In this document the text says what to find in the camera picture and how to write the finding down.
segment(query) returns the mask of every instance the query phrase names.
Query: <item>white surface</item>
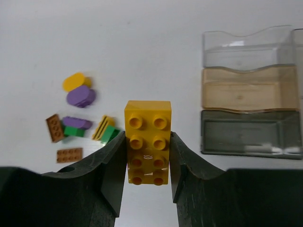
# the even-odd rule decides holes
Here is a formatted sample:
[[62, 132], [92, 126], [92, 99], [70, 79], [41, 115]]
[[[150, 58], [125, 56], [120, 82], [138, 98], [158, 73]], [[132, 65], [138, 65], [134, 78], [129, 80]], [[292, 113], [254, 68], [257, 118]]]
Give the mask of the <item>white surface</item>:
[[[2, 0], [0, 2], [0, 165], [58, 171], [59, 148], [99, 148], [90, 139], [52, 144], [45, 119], [54, 113], [98, 123], [103, 114], [123, 127], [130, 99], [170, 100], [172, 130], [199, 153], [201, 34], [246, 35], [292, 24], [303, 27], [302, 0]], [[83, 71], [98, 99], [68, 106], [62, 81]], [[294, 167], [301, 161], [214, 157], [220, 168]], [[125, 181], [116, 227], [175, 227], [171, 187]]]

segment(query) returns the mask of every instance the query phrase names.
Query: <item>purple oval lego piece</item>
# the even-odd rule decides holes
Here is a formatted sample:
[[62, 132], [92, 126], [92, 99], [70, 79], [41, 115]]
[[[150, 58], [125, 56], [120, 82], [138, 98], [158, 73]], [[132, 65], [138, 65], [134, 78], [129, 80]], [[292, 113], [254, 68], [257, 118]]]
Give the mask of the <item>purple oval lego piece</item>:
[[77, 87], [67, 94], [66, 100], [68, 104], [84, 108], [92, 104], [96, 98], [96, 93], [93, 89], [89, 89], [86, 85]]
[[77, 129], [89, 129], [92, 126], [92, 122], [75, 117], [63, 117], [63, 124], [65, 126], [71, 126]]

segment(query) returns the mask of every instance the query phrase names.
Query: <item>yellow lego brick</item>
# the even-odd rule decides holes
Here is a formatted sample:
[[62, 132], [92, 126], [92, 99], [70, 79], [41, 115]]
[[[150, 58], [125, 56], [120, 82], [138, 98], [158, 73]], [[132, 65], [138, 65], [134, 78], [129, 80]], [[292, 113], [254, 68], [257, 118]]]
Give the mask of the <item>yellow lego brick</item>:
[[92, 135], [92, 140], [100, 140], [105, 132], [105, 129], [109, 126], [115, 126], [115, 120], [109, 116], [104, 115], [100, 121], [98, 127], [95, 130], [95, 133]]
[[168, 184], [169, 101], [128, 101], [125, 107], [128, 181]]
[[91, 87], [91, 80], [85, 77], [83, 73], [77, 72], [70, 77], [66, 78], [62, 84], [63, 90], [70, 92], [81, 85]]

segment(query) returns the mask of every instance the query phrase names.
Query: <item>lego piece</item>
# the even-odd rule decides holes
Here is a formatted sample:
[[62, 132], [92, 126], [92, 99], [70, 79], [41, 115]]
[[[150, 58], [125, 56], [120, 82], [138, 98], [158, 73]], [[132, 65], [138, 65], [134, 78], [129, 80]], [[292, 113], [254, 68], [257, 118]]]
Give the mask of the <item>lego piece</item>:
[[103, 136], [101, 137], [101, 143], [107, 144], [109, 143], [114, 137], [116, 137], [119, 134], [120, 130], [109, 125], [105, 129]]
[[91, 80], [90, 78], [85, 77], [83, 73], [77, 72], [76, 74], [66, 78], [63, 82], [62, 87], [64, 91], [70, 92], [82, 85], [91, 87]]
[[75, 117], [63, 117], [62, 122], [65, 126], [87, 130], [92, 126], [92, 122]]
[[95, 99], [96, 92], [93, 89], [89, 89], [89, 87], [86, 85], [77, 87], [73, 91], [69, 92], [66, 97], [68, 104], [79, 108], [84, 108], [92, 104]]
[[104, 115], [100, 121], [98, 127], [95, 130], [95, 133], [91, 137], [92, 140], [100, 140], [105, 132], [107, 126], [115, 126], [115, 120], [109, 116]]
[[77, 129], [71, 126], [66, 126], [64, 130], [64, 134], [68, 136], [84, 137], [84, 133], [85, 133], [84, 129]]
[[64, 139], [62, 125], [57, 114], [54, 114], [53, 116], [47, 118], [46, 124], [53, 143], [57, 143]]
[[170, 102], [128, 101], [125, 135], [129, 183], [168, 184], [170, 125]]
[[61, 149], [57, 151], [57, 163], [77, 162], [82, 159], [82, 148]]

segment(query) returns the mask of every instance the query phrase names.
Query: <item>stacked plastic trays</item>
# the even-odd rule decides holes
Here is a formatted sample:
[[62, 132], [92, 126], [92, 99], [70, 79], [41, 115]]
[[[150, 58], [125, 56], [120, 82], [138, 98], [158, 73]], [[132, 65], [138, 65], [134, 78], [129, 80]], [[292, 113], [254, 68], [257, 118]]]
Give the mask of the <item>stacked plastic trays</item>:
[[201, 151], [302, 158], [294, 32], [203, 34]]

